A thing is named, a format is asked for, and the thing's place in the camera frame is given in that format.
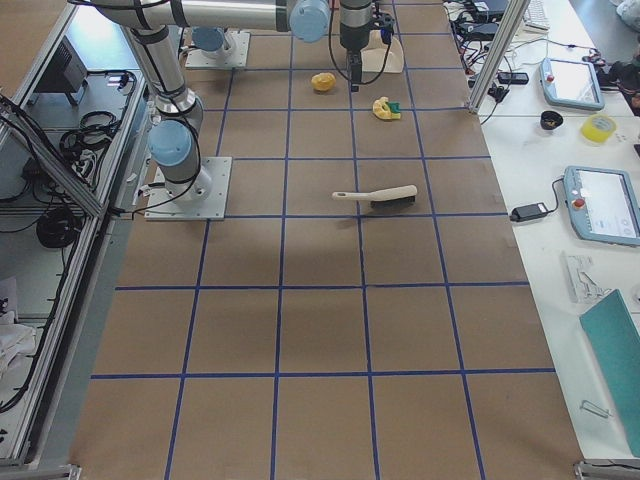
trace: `teal folder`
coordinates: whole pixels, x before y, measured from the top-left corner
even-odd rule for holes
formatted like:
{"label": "teal folder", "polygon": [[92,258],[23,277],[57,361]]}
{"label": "teal folder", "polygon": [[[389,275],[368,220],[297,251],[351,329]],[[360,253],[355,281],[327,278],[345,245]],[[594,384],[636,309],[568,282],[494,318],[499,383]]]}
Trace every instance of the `teal folder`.
{"label": "teal folder", "polygon": [[640,335],[619,290],[580,317],[616,404],[631,453],[640,457]]}

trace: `brush handle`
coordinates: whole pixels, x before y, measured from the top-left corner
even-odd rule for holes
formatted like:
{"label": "brush handle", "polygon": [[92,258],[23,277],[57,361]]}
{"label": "brush handle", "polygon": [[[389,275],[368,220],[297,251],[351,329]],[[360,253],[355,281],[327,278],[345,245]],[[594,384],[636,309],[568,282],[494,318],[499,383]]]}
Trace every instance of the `brush handle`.
{"label": "brush handle", "polygon": [[418,189],[415,185],[405,185],[404,187],[386,188],[370,193],[333,192],[331,198],[334,200],[351,200],[356,202],[384,202],[398,198],[415,197],[417,193]]}

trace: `white table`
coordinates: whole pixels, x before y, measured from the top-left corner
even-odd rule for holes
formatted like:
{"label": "white table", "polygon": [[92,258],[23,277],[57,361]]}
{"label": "white table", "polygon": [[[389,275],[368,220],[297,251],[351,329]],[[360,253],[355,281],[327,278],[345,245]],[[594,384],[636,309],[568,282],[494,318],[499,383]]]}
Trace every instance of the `white table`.
{"label": "white table", "polygon": [[[547,0],[545,7],[552,24],[550,38],[591,44],[568,0]],[[545,50],[545,42],[522,47],[518,49],[518,60],[536,62],[545,56]],[[585,50],[575,50],[550,46],[549,54],[566,59],[586,54]],[[633,116],[622,95],[606,95],[602,113],[615,117],[618,129],[607,142],[596,145],[580,134],[580,127],[591,112],[550,107],[544,100],[539,76],[532,73],[537,66],[527,65],[524,70],[534,81],[526,86],[512,86],[505,102],[483,126],[507,209],[540,201],[551,208],[555,203],[551,183],[568,165],[625,170],[640,195],[640,158],[633,148],[634,143],[640,143],[640,119]],[[488,97],[481,115],[491,108],[493,99]],[[548,109],[565,117],[564,125],[552,132],[542,130],[539,124],[540,113]],[[579,315],[591,305],[571,300],[562,255],[566,252],[590,256],[594,262],[590,275],[601,287],[621,291],[639,325],[640,304],[633,294],[640,288],[640,251],[579,239],[571,227],[561,193],[560,202],[558,211],[544,219],[513,224],[514,233],[584,457],[634,458],[606,382],[580,327]],[[609,410],[613,416],[605,419],[581,408],[585,400]]]}

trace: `keyboard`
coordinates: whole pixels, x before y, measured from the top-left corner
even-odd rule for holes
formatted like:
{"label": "keyboard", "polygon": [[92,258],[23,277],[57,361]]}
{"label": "keyboard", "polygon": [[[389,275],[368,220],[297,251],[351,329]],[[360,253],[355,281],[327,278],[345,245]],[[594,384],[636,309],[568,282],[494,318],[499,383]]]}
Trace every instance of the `keyboard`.
{"label": "keyboard", "polygon": [[544,33],[549,30],[549,19],[544,11],[543,0],[531,0],[522,18],[523,30]]}

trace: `brush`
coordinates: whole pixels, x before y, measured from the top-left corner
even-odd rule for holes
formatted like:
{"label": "brush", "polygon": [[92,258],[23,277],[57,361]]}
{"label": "brush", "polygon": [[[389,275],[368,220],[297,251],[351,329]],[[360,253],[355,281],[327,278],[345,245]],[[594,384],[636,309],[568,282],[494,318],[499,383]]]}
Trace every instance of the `brush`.
{"label": "brush", "polygon": [[333,192],[331,198],[334,200],[351,200],[355,202],[371,202],[371,207],[386,207],[414,203],[418,189],[415,185],[405,185],[404,187],[385,188],[375,192]]}

